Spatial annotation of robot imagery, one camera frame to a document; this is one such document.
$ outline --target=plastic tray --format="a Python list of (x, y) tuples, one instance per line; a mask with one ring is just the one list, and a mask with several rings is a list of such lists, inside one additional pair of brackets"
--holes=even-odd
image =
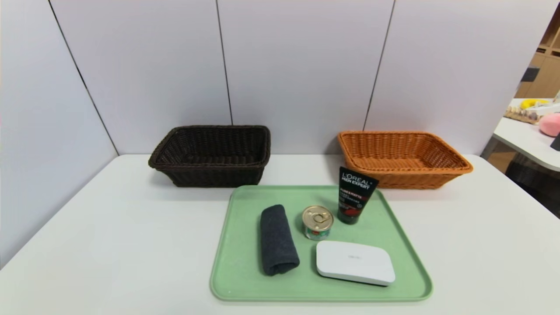
[[(260, 265), (259, 220), (267, 207), (286, 209), (300, 265), (283, 275), (267, 276)], [(376, 191), (357, 224), (335, 218), (329, 240), (385, 249), (396, 280), (388, 287), (322, 277), (315, 265), (316, 241), (303, 233), (301, 213), (311, 205), (336, 217), (337, 186), (242, 186), (230, 199), (210, 279), (214, 295), (237, 301), (406, 302), (426, 299), (432, 282), (391, 208)]]

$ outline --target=pink object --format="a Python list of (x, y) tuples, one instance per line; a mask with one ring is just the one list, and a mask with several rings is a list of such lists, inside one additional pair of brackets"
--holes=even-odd
[(546, 115), (539, 120), (540, 130), (548, 136), (556, 137), (560, 133), (560, 113)]

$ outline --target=gray towel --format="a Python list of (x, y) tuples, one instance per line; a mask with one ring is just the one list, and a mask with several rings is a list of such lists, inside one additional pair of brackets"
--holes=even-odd
[(260, 215), (260, 248), (264, 273), (269, 276), (300, 265), (284, 206), (266, 208)]

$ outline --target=orange wicker basket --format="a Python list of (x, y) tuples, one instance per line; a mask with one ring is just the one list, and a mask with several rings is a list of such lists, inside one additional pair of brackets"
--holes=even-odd
[(381, 188), (435, 189), (473, 171), (442, 139), (428, 132), (344, 131), (346, 166), (379, 180)]

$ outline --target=white desk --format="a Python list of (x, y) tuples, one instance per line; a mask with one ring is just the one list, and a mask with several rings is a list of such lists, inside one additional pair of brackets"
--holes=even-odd
[[(510, 106), (519, 106), (522, 100), (524, 99), (513, 99)], [(535, 163), (560, 172), (560, 152), (550, 147), (554, 138), (542, 134), (539, 126), (502, 118), (494, 131), (494, 138)]]
[[(434, 191), (383, 190), (430, 273), (418, 303), (233, 303), (209, 277), (232, 189), (110, 163), (0, 271), (0, 314), (559, 314), (560, 220), (477, 156)], [(262, 184), (337, 184), (340, 156), (273, 155)]]

